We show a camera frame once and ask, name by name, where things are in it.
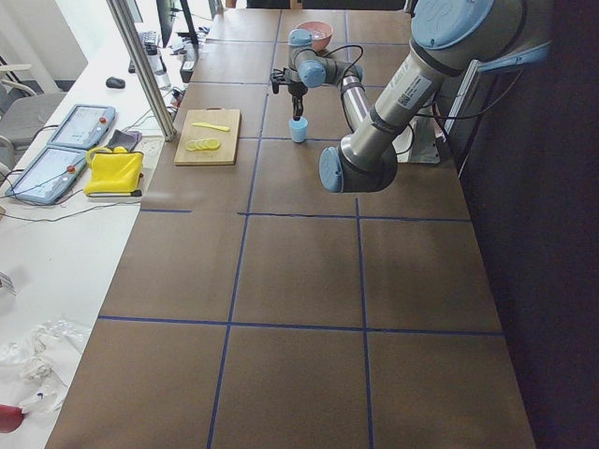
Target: black device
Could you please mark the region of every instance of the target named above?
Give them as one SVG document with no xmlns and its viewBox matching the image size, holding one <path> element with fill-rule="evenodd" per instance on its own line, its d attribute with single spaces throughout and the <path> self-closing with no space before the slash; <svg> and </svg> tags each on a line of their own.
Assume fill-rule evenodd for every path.
<svg viewBox="0 0 599 449">
<path fill-rule="evenodd" d="M 106 87 L 110 87 L 111 89 L 124 89 L 124 80 L 110 77 L 106 80 Z"/>
</svg>

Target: keyboard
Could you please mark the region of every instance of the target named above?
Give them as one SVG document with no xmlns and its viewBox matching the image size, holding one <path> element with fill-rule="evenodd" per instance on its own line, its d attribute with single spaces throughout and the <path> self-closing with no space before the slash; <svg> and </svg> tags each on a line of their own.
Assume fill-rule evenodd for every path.
<svg viewBox="0 0 599 449">
<path fill-rule="evenodd" d="M 139 31 L 138 32 L 139 41 L 141 42 L 141 46 L 148 41 L 153 42 L 158 45 L 159 35 L 155 31 Z M 129 73 L 135 73 L 135 65 L 133 64 L 133 60 L 129 61 L 129 68 L 127 69 Z"/>
</svg>

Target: white table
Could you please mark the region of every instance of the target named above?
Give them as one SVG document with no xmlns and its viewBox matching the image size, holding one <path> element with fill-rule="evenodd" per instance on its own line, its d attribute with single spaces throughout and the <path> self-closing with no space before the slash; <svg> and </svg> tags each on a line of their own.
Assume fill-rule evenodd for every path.
<svg viewBox="0 0 599 449">
<path fill-rule="evenodd" d="M 180 63 L 166 57 L 170 80 L 182 88 Z M 85 68 L 48 124 L 58 124 L 75 104 L 114 106 L 117 117 L 102 143 L 114 129 L 130 126 L 149 112 L 149 104 L 136 74 L 129 74 L 129 56 L 119 36 L 108 42 Z M 126 81 L 123 90 L 109 89 L 109 76 Z M 152 178 L 164 138 L 154 119 L 143 121 L 133 129 L 141 131 L 144 140 L 137 150 L 143 151 L 144 178 L 142 191 Z M 23 156 L 17 168 L 25 168 L 41 151 L 52 130 L 43 131 Z M 90 179 L 86 170 L 73 191 Z M 7 189 L 0 188 L 0 196 Z M 114 203 L 136 203 L 116 205 Z M 87 198 L 82 192 L 64 204 L 32 207 L 14 199 L 1 198 L 6 214 L 39 220 L 57 218 L 95 206 L 110 206 L 88 211 L 56 223 L 31 223 L 4 217 L 0 220 L 0 271 L 11 277 L 18 294 L 11 296 L 0 289 L 0 345 L 21 342 L 38 325 L 52 319 L 91 326 L 110 286 L 127 238 L 139 212 L 139 198 Z M 16 405 L 22 399 L 22 384 L 0 382 L 0 404 Z M 58 417 L 58 412 L 32 413 L 14 432 L 0 434 L 0 447 L 36 449 L 44 447 Z"/>
</svg>

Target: metal pole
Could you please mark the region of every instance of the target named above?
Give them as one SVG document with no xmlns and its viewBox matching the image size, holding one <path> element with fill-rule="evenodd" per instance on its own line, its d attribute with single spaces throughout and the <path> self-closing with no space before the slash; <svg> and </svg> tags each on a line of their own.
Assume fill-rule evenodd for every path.
<svg viewBox="0 0 599 449">
<path fill-rule="evenodd" d="M 139 82 L 150 103 L 153 115 L 160 125 L 165 140 L 172 141 L 177 136 L 177 130 L 172 124 L 170 114 L 165 106 L 164 98 L 160 94 L 153 72 L 150 69 L 150 63 L 146 57 L 145 50 L 141 47 L 141 42 L 139 42 L 138 31 L 133 23 L 131 11 L 129 11 L 129 7 L 125 0 L 106 1 L 109 5 L 112 17 L 114 18 L 114 22 L 123 37 L 123 42 L 135 64 Z"/>
</svg>

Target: yellow knife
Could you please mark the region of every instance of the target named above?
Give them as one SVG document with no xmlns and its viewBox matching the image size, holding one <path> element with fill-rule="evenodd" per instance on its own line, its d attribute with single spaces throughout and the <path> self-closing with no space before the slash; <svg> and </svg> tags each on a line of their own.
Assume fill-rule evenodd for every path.
<svg viewBox="0 0 599 449">
<path fill-rule="evenodd" d="M 202 126 L 203 128 L 211 128 L 211 129 L 216 129 L 218 131 L 225 131 L 226 133 L 228 133 L 231 129 L 228 126 L 221 126 L 220 124 L 212 124 L 212 123 L 206 123 L 206 122 L 193 122 L 191 124 L 193 126 Z"/>
</svg>

